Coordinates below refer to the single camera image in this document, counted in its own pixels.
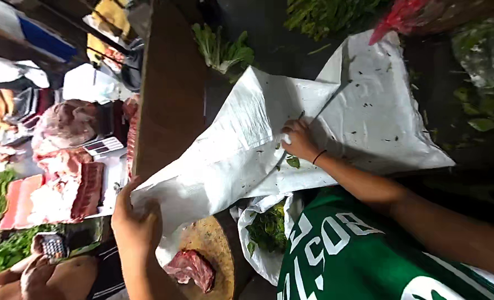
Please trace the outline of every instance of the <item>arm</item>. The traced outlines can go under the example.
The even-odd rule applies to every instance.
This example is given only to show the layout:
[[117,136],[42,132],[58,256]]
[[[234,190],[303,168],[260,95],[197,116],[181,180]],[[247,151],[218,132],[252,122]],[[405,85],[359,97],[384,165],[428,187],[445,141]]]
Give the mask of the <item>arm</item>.
[[[304,121],[288,121],[286,151],[313,162],[321,151],[310,142]],[[494,273],[494,226],[429,202],[402,185],[363,172],[343,160],[321,154],[315,164],[359,201],[390,216],[429,251]]]
[[123,278],[131,300],[185,300],[177,284],[165,273],[156,259],[155,250],[162,238],[162,212],[158,205],[138,218],[132,211],[130,193],[141,183],[139,177],[127,184],[117,196],[112,216]]
[[24,269],[26,269],[26,267],[36,258],[43,255],[43,249],[41,247],[41,240],[39,236],[34,237],[32,240],[31,252],[32,255],[16,263],[10,269],[0,272],[0,286],[13,283],[14,281],[21,279],[21,274]]

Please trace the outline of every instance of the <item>green jersey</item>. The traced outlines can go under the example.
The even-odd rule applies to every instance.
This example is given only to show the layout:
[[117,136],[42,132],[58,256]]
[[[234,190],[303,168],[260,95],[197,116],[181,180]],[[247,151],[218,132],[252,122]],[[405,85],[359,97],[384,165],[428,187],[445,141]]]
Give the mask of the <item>green jersey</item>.
[[473,270],[427,253],[342,188],[325,188],[292,229],[277,300],[494,300],[492,281]]

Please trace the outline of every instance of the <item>wooden board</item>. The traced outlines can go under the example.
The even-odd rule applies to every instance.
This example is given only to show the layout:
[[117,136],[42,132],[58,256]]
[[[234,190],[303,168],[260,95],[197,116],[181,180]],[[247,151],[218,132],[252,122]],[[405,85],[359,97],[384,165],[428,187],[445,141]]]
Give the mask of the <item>wooden board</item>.
[[178,284],[189,300],[229,300],[234,297],[234,259],[227,236],[213,216],[199,220],[182,231],[180,249],[197,250],[215,270],[214,288],[204,294],[190,280],[188,284]]
[[132,169],[143,179],[180,157],[204,130],[206,65],[190,24],[172,3],[154,1],[150,27]]

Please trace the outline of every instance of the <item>raw pork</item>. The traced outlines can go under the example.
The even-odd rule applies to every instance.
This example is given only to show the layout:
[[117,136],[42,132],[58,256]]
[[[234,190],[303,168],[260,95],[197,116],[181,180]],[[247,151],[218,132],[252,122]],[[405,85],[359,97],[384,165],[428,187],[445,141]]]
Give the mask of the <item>raw pork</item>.
[[43,155],[34,153],[33,158],[38,167],[45,171],[47,181],[64,176],[76,177],[81,164],[93,161],[93,157],[82,147],[57,150]]
[[126,145],[126,168],[128,169],[128,178],[132,178],[132,163],[134,161],[134,150],[136,147],[137,138],[137,120],[139,119],[137,109],[137,102],[140,95],[136,94],[133,98],[125,101],[123,105],[123,111],[125,118],[130,120],[130,127],[128,128],[127,145]]
[[210,263],[195,250],[181,250],[173,260],[163,267],[165,272],[176,278],[178,283],[188,283],[193,278],[195,284],[209,292],[214,283],[215,271]]
[[76,177],[65,174],[45,183],[30,196],[33,209],[29,224],[78,223],[84,217],[96,214],[101,198],[104,164],[78,164]]
[[82,146],[96,136],[96,115],[96,106],[82,100],[71,99],[51,106],[34,129],[34,154]]
[[0,221],[0,229],[24,229],[34,226],[26,220],[33,207],[30,195],[42,185],[42,174],[10,182],[6,194],[7,209]]

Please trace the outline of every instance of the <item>digital scale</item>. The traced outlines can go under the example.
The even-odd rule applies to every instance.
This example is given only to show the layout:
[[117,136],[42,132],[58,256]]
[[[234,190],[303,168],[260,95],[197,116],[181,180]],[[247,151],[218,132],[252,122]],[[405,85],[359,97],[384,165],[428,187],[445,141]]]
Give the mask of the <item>digital scale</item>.
[[123,102],[111,101],[97,105],[97,135],[82,147],[91,155],[108,153],[126,147],[129,122],[123,117]]

